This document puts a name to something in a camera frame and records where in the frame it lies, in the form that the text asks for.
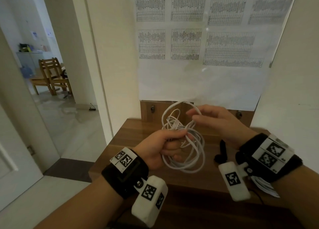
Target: wooden table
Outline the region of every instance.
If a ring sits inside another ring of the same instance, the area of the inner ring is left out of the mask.
[[[127,119],[90,169],[89,175],[92,181],[100,176],[101,171],[109,164],[109,160],[123,147],[133,148],[159,129],[161,129],[160,124],[142,122],[139,119]],[[219,153],[220,137],[208,129],[200,127],[196,129],[201,132],[205,139],[206,163],[201,171],[196,174],[186,174],[163,167],[150,172],[150,175],[156,175],[164,179],[168,185],[168,195],[155,228],[167,228],[168,218],[175,221],[177,219],[171,217],[176,218],[178,216],[183,217],[184,228],[198,228],[198,224],[192,222],[197,219],[202,222],[203,218],[205,218],[204,221],[213,219],[214,223],[218,220],[221,223],[221,228],[227,227],[224,227],[224,222],[222,223],[220,220],[226,220],[227,225],[235,226],[235,228],[239,228],[237,226],[241,224],[245,227],[250,225],[252,228],[264,228],[260,225],[265,225],[265,223],[267,224],[265,228],[270,228],[269,222],[265,222],[267,217],[274,220],[274,224],[283,225],[283,223],[286,223],[287,225],[288,223],[291,228],[301,228],[297,219],[289,210],[284,208],[285,205],[281,199],[260,191],[248,180],[246,180],[247,187],[257,191],[266,205],[261,206],[260,199],[253,193],[251,199],[244,202],[232,201],[218,170],[218,165],[213,160],[215,155]],[[229,161],[235,161],[235,153],[235,150],[227,148]],[[134,200],[134,198],[126,200],[120,211],[132,205]],[[143,226],[129,212],[125,213],[120,221],[125,222],[126,228],[127,224]],[[172,228],[176,228],[175,223],[172,223]]]

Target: forearm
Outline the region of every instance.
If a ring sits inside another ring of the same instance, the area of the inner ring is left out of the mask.
[[[100,176],[51,213],[35,229],[105,228],[122,202],[123,198]]]
[[[319,228],[319,175],[316,172],[303,165],[272,185],[305,228]]]

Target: hand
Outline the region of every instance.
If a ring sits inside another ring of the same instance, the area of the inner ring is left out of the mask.
[[[213,128],[234,149],[239,149],[258,134],[242,124],[224,107],[203,105],[197,108],[202,115],[198,115],[194,108],[187,111],[186,114],[191,116],[198,125]]]
[[[187,130],[158,130],[145,138],[133,150],[144,160],[150,170],[159,169],[164,165],[162,154],[171,156],[177,162],[182,158],[181,142],[178,140],[187,134]]]

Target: printed paper sheet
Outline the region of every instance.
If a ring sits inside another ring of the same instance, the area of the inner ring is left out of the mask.
[[[132,0],[141,100],[255,110],[293,0]]]

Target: door hinge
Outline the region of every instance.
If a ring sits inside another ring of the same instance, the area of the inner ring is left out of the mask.
[[[31,154],[31,156],[32,155],[35,155],[35,151],[34,151],[34,149],[33,149],[33,147],[31,146],[31,145],[29,145],[28,147],[26,147],[27,149],[28,149],[28,151],[29,151],[29,153]]]

